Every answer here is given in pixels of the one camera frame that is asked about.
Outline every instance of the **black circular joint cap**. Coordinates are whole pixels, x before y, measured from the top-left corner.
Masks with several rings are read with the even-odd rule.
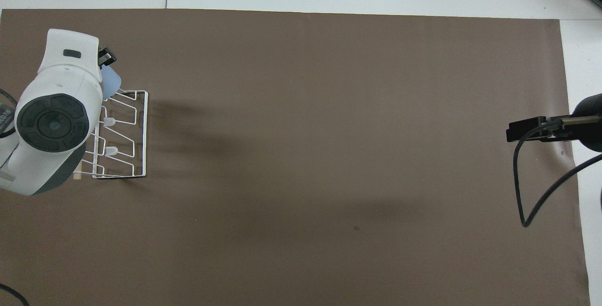
[[[58,111],[48,112],[38,120],[38,130],[48,138],[61,138],[71,132],[71,121]]]
[[[17,117],[21,137],[44,152],[63,152],[79,145],[88,133],[84,105],[68,94],[38,97],[23,106]]]
[[[595,94],[580,101],[571,116],[585,117],[596,115],[602,115],[602,94]],[[602,124],[573,126],[572,132],[585,147],[596,152],[602,152]]]

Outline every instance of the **black cable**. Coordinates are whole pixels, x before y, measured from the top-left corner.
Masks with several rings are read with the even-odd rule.
[[[15,108],[17,108],[17,101],[13,98],[13,96],[11,96],[9,94],[9,92],[6,92],[5,90],[0,89],[0,94],[5,96],[6,98],[8,98],[8,100],[11,102],[11,104],[13,104],[15,106]]]
[[[540,199],[537,201],[537,203],[535,203],[535,207],[533,207],[533,210],[531,210],[531,213],[529,213],[527,220],[525,220],[525,216],[524,216],[524,212],[523,212],[523,203],[521,202],[521,191],[520,191],[520,187],[518,184],[518,152],[520,151],[523,143],[525,143],[525,141],[527,141],[527,139],[531,138],[537,132],[540,132],[549,127],[559,126],[561,124],[562,124],[561,120],[553,120],[552,122],[544,123],[544,124],[541,124],[540,126],[537,126],[536,128],[531,129],[529,132],[525,133],[525,135],[523,135],[523,137],[521,137],[521,139],[518,141],[518,144],[516,144],[516,148],[514,149],[514,156],[512,159],[512,167],[514,170],[514,189],[516,190],[516,203],[518,204],[518,213],[520,215],[521,224],[523,225],[523,227],[528,227],[531,224],[531,222],[533,221],[533,218],[535,218],[535,214],[537,214],[537,212],[539,211],[541,206],[546,202],[546,200],[550,197],[550,195],[557,188],[559,188],[560,185],[562,185],[565,181],[567,181],[570,177],[572,177],[573,175],[575,175],[582,169],[585,169],[589,165],[593,165],[593,164],[599,162],[600,160],[602,160],[602,154],[598,154],[594,158],[587,160],[587,162],[581,163],[580,165],[574,167],[572,170],[565,173],[562,177],[558,178],[558,180],[556,180],[554,182],[554,184],[552,184],[552,186],[550,186],[550,188],[548,188],[546,190],[546,192],[540,197]]]
[[[15,106],[15,109],[17,108],[17,101],[13,98],[13,96],[11,96],[9,94],[9,92],[6,92],[5,90],[0,89],[0,94],[5,96],[6,98],[8,98],[8,100],[11,102],[11,104],[13,104]],[[8,137],[9,135],[11,135],[15,132],[16,132],[16,130],[14,127],[6,132],[0,131],[0,138]]]
[[[11,289],[10,287],[8,287],[6,285],[0,284],[0,290],[4,290],[4,291],[7,291],[8,293],[10,293],[10,295],[17,298],[19,301],[21,301],[21,304],[23,304],[23,306],[30,306],[30,303],[27,302],[27,299],[25,299],[25,297],[23,297],[21,295],[21,293],[15,291],[14,289]]]

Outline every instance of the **wire dish rack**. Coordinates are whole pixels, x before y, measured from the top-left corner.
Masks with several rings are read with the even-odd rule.
[[[104,100],[81,169],[73,173],[97,179],[146,176],[147,114],[148,92],[144,90],[119,89]]]

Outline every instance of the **white wire rack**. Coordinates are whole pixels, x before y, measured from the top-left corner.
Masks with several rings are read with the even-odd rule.
[[[86,154],[82,159],[82,164],[90,165],[91,171],[74,171],[73,173],[81,173],[92,175],[97,179],[109,178],[135,178],[146,176],[146,119],[148,113],[148,92],[144,90],[122,90],[111,98],[104,100],[105,103],[118,105],[125,111],[133,113],[133,119],[118,120],[109,116],[107,104],[101,107],[100,120],[97,122],[94,129],[93,148],[86,150]],[[138,107],[130,104],[138,102]],[[138,141],[119,132],[120,126],[142,126],[142,136],[136,136]],[[119,141],[120,144],[125,144],[123,148],[125,152],[119,150],[118,147],[109,146],[107,138],[101,134],[111,134],[110,141]],[[111,163],[121,165],[124,168],[129,168],[128,173],[121,171],[119,174],[111,173]]]

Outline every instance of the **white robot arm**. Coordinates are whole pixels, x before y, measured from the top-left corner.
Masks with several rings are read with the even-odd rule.
[[[0,188],[32,195],[69,178],[84,155],[105,98],[99,66],[114,60],[106,48],[99,49],[96,37],[48,31],[37,77],[14,112],[0,106]]]

